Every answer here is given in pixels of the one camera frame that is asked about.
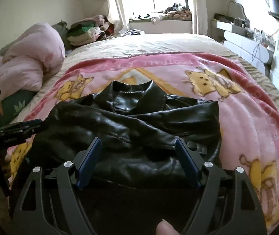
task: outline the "jacket collar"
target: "jacket collar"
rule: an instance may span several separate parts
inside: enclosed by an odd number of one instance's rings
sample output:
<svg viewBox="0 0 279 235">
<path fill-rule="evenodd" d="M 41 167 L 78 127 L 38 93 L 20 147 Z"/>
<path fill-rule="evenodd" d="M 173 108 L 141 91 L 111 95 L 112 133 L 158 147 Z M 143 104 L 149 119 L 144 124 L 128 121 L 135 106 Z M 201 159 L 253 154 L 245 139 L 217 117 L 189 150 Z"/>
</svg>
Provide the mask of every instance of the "jacket collar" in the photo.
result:
<svg viewBox="0 0 279 235">
<path fill-rule="evenodd" d="M 122 100 L 119 108 L 117 108 L 118 99 Z M 153 81 L 140 85 L 127 85 L 113 81 L 95 97 L 92 107 L 124 115 L 135 115 L 162 111 L 165 102 L 166 93 Z"/>
</svg>

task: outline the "cartoon bear print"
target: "cartoon bear print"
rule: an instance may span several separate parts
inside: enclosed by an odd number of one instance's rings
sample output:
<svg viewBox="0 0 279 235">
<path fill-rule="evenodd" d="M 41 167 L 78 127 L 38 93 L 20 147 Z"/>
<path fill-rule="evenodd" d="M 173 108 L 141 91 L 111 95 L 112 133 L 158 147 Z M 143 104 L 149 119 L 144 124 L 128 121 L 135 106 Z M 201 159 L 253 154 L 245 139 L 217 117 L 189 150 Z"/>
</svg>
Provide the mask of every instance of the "cartoon bear print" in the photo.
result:
<svg viewBox="0 0 279 235">
<path fill-rule="evenodd" d="M 259 201 L 263 206 L 267 230 L 279 222 L 279 196 L 276 189 L 278 170 L 275 161 L 261 168 L 258 159 L 247 161 L 245 155 L 240 155 L 241 165 L 249 167 L 249 178 L 254 186 Z"/>
<path fill-rule="evenodd" d="M 64 83 L 63 86 L 57 91 L 54 98 L 58 99 L 57 103 L 60 101 L 66 101 L 68 99 L 78 99 L 81 97 L 85 86 L 93 79 L 94 77 L 84 78 L 82 75 L 79 75 L 76 80 Z"/>
<path fill-rule="evenodd" d="M 202 70 L 202 72 L 186 71 L 185 74 L 193 85 L 193 92 L 199 96 L 205 96 L 217 91 L 221 96 L 220 100 L 223 100 L 230 94 L 244 92 L 237 83 L 231 80 L 225 69 L 218 73 L 201 67 L 197 67 L 197 69 Z"/>
<path fill-rule="evenodd" d="M 10 162 L 11 174 L 13 179 L 15 178 L 22 160 L 26 156 L 27 152 L 29 152 L 29 150 L 31 149 L 32 143 L 32 139 L 30 141 L 26 141 L 25 143 L 18 145 L 13 151 Z"/>
</svg>

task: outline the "beige bedsheet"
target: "beige bedsheet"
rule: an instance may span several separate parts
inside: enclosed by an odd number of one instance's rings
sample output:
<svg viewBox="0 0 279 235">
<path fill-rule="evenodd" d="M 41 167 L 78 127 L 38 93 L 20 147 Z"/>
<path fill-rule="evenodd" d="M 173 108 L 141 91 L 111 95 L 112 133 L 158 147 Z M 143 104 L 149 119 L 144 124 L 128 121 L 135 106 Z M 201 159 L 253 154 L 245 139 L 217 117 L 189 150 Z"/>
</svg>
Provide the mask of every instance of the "beige bedsheet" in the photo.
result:
<svg viewBox="0 0 279 235">
<path fill-rule="evenodd" d="M 279 110 L 279 91 L 272 85 L 270 80 L 261 72 L 257 71 L 250 63 L 246 62 L 220 43 L 213 39 L 193 34 L 147 34 L 120 37 L 101 42 L 95 42 L 77 48 L 66 57 L 61 71 L 46 81 L 42 89 L 34 99 L 20 112 L 14 120 L 23 121 L 31 110 L 45 96 L 54 83 L 62 77 L 66 70 L 78 62 L 99 59 L 99 58 L 121 58 L 142 54 L 158 54 L 171 52 L 207 52 L 226 57 L 231 60 L 238 60 L 257 81 L 257 83 L 269 94 Z M 4 212 L 0 212 L 0 221 L 5 226 Z"/>
</svg>

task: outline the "pile of clothes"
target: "pile of clothes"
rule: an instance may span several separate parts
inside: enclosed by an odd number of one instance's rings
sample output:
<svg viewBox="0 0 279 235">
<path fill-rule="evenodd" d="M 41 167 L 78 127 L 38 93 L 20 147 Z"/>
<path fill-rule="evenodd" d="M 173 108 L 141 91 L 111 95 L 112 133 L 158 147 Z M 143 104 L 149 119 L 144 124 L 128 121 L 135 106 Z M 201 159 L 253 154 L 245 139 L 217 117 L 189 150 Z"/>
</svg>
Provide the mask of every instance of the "pile of clothes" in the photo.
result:
<svg viewBox="0 0 279 235">
<path fill-rule="evenodd" d="M 172 7 L 166 9 L 166 17 L 179 18 L 182 20 L 191 20 L 192 12 L 189 7 L 183 6 L 181 3 L 174 3 Z"/>
<path fill-rule="evenodd" d="M 75 22 L 68 31 L 68 41 L 78 47 L 113 38 L 114 25 L 106 21 L 102 15 L 97 15 Z"/>
<path fill-rule="evenodd" d="M 127 31 L 126 33 L 121 35 L 121 37 L 123 37 L 123 36 L 131 36 L 131 35 L 141 35 L 141 34 L 145 34 L 145 32 L 142 31 L 142 30 L 133 29 L 133 30 Z"/>
<path fill-rule="evenodd" d="M 149 18 L 155 24 L 157 21 L 163 20 L 164 17 L 192 20 L 192 12 L 189 7 L 183 6 L 181 3 L 174 3 L 173 6 L 168 7 L 165 11 L 157 11 L 139 16 L 135 16 L 133 13 L 130 20 Z"/>
</svg>

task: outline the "window sill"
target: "window sill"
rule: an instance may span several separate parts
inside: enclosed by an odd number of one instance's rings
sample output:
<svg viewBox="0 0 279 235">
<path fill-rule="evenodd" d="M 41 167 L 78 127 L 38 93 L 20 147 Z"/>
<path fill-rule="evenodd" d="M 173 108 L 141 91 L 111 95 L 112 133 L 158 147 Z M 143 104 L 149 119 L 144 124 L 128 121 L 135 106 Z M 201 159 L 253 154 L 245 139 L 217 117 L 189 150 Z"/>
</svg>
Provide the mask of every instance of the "window sill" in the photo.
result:
<svg viewBox="0 0 279 235">
<path fill-rule="evenodd" d="M 180 20 L 180 21 L 192 21 L 191 19 L 180 19 L 180 18 L 168 18 L 164 17 L 163 20 Z M 151 18 L 141 18 L 141 19 L 132 19 L 130 23 L 143 23 L 143 22 L 151 22 Z"/>
</svg>

